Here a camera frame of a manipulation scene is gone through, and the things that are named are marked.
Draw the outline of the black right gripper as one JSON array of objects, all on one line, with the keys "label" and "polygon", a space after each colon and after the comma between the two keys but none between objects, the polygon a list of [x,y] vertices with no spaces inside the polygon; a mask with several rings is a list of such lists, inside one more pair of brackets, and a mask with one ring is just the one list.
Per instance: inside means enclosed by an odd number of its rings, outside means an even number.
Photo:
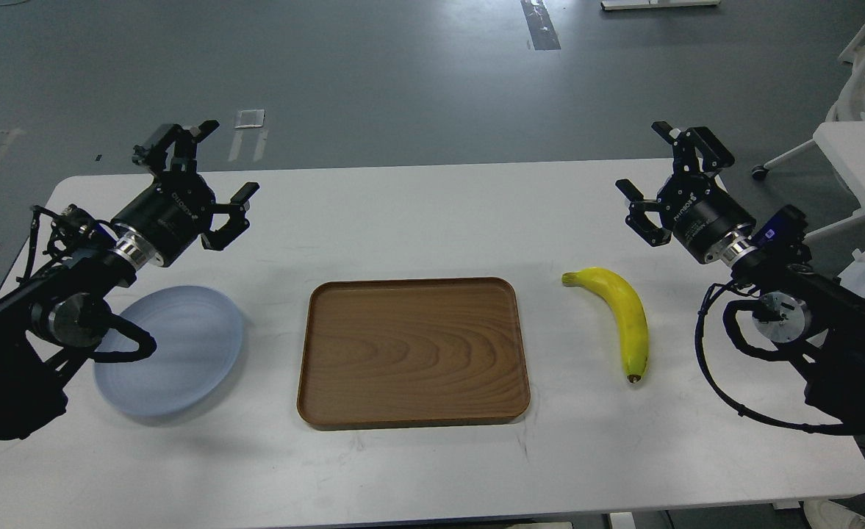
[{"label": "black right gripper", "polygon": [[[694,260],[715,262],[721,254],[718,244],[728,234],[748,235],[755,228],[755,218],[711,177],[732,167],[735,157],[707,127],[680,130],[666,121],[654,121],[651,128],[671,146],[672,177],[653,200],[630,180],[616,180],[629,209],[625,223],[651,247],[670,243],[673,234]],[[663,226],[657,226],[648,213],[660,214]]]}]

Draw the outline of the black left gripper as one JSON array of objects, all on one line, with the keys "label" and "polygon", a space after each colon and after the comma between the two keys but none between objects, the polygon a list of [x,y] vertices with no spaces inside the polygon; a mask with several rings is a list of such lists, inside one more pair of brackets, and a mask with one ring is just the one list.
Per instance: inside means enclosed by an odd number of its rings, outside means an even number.
[{"label": "black left gripper", "polygon": [[[154,179],[112,218],[121,231],[136,232],[151,245],[157,267],[170,267],[199,235],[204,250],[223,251],[248,230],[248,201],[260,184],[248,181],[226,204],[217,204],[216,194],[197,174],[198,145],[218,127],[217,120],[190,127],[165,123],[133,148],[133,163],[154,177],[182,177]],[[226,221],[212,230],[214,215],[226,215]]]}]

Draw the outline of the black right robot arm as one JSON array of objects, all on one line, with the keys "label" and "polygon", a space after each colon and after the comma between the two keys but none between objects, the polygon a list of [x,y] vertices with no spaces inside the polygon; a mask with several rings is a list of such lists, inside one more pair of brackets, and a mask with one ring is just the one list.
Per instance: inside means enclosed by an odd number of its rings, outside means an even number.
[{"label": "black right robot arm", "polygon": [[[738,415],[761,424],[833,436],[865,435],[865,298],[813,270],[805,244],[805,215],[785,206],[761,228],[718,182],[733,154],[703,127],[677,129],[655,121],[670,144],[672,174],[655,198],[628,180],[617,181],[627,198],[626,224],[648,245],[677,240],[702,265],[729,268],[727,284],[705,292],[694,327],[695,358],[718,398]],[[790,364],[804,378],[806,405],[835,424],[794,424],[749,409],[719,387],[708,368],[705,325],[711,305],[735,292],[723,311],[735,349],[762,361]]]}]

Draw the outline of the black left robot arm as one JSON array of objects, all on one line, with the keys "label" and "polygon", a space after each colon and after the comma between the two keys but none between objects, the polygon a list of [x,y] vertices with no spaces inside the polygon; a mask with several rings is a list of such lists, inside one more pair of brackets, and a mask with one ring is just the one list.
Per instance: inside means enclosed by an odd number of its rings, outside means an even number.
[{"label": "black left robot arm", "polygon": [[248,230],[246,183],[220,202],[197,150],[216,120],[160,125],[133,162],[152,184],[110,221],[83,208],[32,207],[28,257],[0,298],[0,441],[26,439],[66,411],[65,386],[86,361],[126,364],[157,350],[150,332],[114,314],[106,296],[144,265],[170,267],[195,241],[221,251]]}]

